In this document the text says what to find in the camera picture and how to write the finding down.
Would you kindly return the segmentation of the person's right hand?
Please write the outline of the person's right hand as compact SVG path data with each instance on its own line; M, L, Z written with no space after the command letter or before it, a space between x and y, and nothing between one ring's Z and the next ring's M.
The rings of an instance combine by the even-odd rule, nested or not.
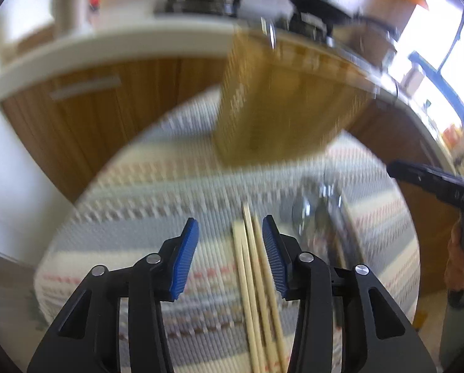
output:
M448 260L444 271L444 283L450 291L464 291L464 251L461 238L462 227L457 221L448 241Z

